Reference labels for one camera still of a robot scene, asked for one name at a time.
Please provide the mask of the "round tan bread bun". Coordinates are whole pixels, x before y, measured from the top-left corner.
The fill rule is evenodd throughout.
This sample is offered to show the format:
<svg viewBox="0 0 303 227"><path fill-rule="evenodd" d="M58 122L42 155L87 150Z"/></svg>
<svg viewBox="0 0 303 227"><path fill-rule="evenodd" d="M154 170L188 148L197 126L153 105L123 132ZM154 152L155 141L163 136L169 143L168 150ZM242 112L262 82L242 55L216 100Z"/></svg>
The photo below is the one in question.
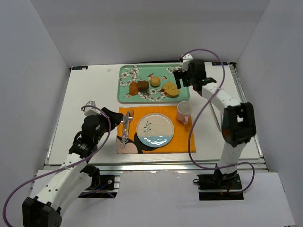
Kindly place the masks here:
<svg viewBox="0 0 303 227"><path fill-rule="evenodd" d="M150 84L152 87L159 87L160 86L160 78L159 77L152 77L150 80Z"/></svg>

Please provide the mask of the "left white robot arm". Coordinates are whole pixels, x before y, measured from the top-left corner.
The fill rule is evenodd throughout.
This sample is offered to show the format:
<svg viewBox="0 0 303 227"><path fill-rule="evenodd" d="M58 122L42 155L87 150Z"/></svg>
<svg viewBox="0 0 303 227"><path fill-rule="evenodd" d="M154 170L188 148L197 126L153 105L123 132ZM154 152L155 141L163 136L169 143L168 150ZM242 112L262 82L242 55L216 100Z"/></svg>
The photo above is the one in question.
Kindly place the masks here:
<svg viewBox="0 0 303 227"><path fill-rule="evenodd" d="M104 134L109 135L122 121L123 114L103 107L84 106L85 118L72 142L61 168L33 198L27 197L22 204L25 227L58 227L63 214L88 188L100 184L99 169L89 164Z"/></svg>

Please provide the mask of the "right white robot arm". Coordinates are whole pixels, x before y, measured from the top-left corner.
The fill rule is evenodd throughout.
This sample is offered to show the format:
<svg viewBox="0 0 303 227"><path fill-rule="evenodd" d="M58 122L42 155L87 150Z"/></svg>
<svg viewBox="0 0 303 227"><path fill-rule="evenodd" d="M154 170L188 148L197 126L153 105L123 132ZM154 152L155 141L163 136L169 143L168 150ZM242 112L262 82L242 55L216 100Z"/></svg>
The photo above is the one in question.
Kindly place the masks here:
<svg viewBox="0 0 303 227"><path fill-rule="evenodd" d="M203 60L184 58L182 68L173 73L177 87L192 87L200 96L207 99L223 115L221 133L224 147L219 162L212 175L199 177L201 190L228 190L238 177L237 166L241 153L256 134L253 105L241 103L222 90L222 84L207 77Z"/></svg>

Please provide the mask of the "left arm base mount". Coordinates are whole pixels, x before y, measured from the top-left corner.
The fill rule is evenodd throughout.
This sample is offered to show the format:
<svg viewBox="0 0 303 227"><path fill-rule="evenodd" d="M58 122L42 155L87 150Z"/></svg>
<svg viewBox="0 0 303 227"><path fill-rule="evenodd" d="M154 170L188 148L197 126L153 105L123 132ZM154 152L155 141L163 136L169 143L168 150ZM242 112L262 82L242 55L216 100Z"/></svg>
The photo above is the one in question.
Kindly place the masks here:
<svg viewBox="0 0 303 227"><path fill-rule="evenodd" d="M117 195L119 182L120 177L117 175L100 175L79 198L113 199Z"/></svg>

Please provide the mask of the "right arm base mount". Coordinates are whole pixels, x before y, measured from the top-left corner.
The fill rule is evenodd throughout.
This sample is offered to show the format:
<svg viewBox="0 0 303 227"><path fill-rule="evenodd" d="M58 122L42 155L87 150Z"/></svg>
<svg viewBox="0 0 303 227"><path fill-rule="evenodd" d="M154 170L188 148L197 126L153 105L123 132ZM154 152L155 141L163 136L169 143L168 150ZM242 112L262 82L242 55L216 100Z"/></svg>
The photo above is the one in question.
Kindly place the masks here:
<svg viewBox="0 0 303 227"><path fill-rule="evenodd" d="M241 179L237 171L223 175L220 170L215 170L213 174L197 175L193 183L198 187L200 201L244 200Z"/></svg>

